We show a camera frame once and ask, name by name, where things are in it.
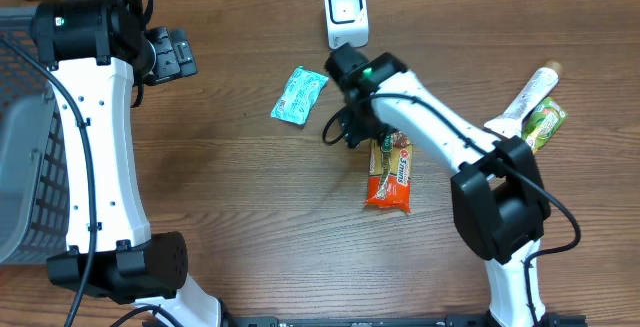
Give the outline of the teal tissue packet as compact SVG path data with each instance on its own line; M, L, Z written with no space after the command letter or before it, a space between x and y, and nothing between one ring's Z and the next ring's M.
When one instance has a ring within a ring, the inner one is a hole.
M298 66L286 82L284 92L270 116L296 125L305 125L327 82L327 76Z

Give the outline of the red spaghetti packet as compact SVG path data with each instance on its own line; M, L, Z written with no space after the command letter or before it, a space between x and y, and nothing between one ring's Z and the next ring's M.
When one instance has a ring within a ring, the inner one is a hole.
M410 212L413 144L402 132L371 140L365 204Z

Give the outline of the white cream tube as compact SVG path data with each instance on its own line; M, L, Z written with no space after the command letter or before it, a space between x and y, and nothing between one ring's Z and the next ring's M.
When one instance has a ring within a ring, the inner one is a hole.
M504 138L521 137L525 118L554 89L562 71L559 62L547 61L536 70L506 110L485 122L484 128Z

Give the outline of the green snack carton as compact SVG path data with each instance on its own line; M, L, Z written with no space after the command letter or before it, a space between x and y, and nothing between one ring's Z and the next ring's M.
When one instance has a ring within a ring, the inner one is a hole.
M531 112L524 124L522 139L537 153L555 134L567 112L551 97L546 97Z

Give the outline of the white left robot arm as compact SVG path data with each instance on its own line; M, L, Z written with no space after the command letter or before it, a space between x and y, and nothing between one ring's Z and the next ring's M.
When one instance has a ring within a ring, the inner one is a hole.
M131 110L145 86L197 71L185 34L149 29L152 12L152 0L64 0L32 19L69 185L66 249L47 260L48 277L167 325L226 326L222 303L189 275L183 236L153 233L139 194Z

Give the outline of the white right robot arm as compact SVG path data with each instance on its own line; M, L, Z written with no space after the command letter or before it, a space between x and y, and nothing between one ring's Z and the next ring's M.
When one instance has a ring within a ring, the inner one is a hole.
M334 117L348 147L401 132L448 173L455 227L485 262L492 324L541 325L546 309L534 255L550 206L530 147L461 118L390 53L368 60L344 44L325 69L344 95Z

